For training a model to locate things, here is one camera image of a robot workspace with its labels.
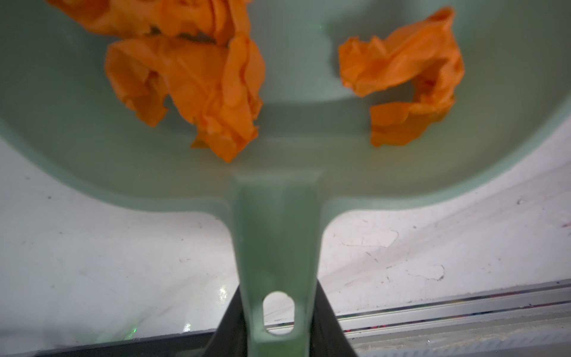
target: orange crumpled paper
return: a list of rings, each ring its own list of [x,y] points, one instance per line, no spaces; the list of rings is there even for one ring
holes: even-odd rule
[[[230,162],[258,135],[253,121],[265,64],[249,38],[251,0],[47,0],[87,30],[126,38],[107,50],[105,71],[117,97],[156,126],[170,95],[198,130],[192,147]],[[160,34],[152,34],[152,28]],[[216,44],[179,35],[212,37]]]
[[[47,0],[86,30],[132,38],[151,33],[196,36],[226,45],[235,33],[250,33],[251,0]]]
[[[164,35],[125,39],[109,46],[105,70],[119,99],[150,126],[164,117],[170,94],[198,128],[193,146],[226,162],[258,135],[264,61],[246,35],[228,48]]]
[[[401,27],[385,40],[350,38],[339,46],[341,80],[364,97],[412,80],[412,103],[371,107],[371,143],[405,145],[454,104],[454,88],[464,76],[464,62],[452,34],[454,10],[445,7],[426,20]]]

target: orange paper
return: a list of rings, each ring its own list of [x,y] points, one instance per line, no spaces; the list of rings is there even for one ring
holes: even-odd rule
[[[412,80],[412,103],[371,107],[371,143],[404,145],[418,138],[454,104],[464,76],[460,49],[452,34],[454,10],[445,7],[426,20],[404,26],[385,40],[350,38],[339,46],[341,80],[364,97]]]
[[[253,41],[238,34],[228,48],[154,35],[109,46],[105,70],[119,99],[155,126],[170,94],[198,128],[194,147],[208,146],[230,162],[258,135],[265,66]]]
[[[203,33],[226,45],[250,33],[250,0],[47,0],[88,31],[132,38],[157,28],[165,35]]]

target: dustpan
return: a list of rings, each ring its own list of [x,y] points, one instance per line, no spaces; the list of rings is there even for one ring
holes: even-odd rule
[[[336,47],[385,37],[444,5],[466,76],[441,123],[404,147],[369,144],[368,106],[338,77]],[[231,163],[190,150],[175,110],[137,121],[103,73],[112,39],[43,1],[0,2],[0,131],[30,160],[91,196],[150,211],[204,211],[230,229],[251,357],[306,356],[321,233],[356,208],[400,209],[484,183],[536,147],[571,109],[571,3],[564,0],[257,0],[252,37],[267,64],[260,137]],[[295,303],[272,335],[263,299]]]

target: oval hole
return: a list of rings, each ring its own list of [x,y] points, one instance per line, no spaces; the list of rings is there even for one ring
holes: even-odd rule
[[[273,335],[285,335],[291,332],[293,324],[268,329],[269,326],[276,324],[293,323],[295,303],[288,294],[283,291],[269,293],[264,299],[262,309],[264,312],[264,326],[266,327],[266,331]]]

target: white floor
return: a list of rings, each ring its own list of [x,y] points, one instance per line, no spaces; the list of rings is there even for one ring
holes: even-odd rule
[[[215,328],[238,285],[214,217],[98,202],[2,141],[0,227],[0,355]],[[338,217],[319,278],[350,314],[571,279],[569,255],[571,119],[476,191]]]

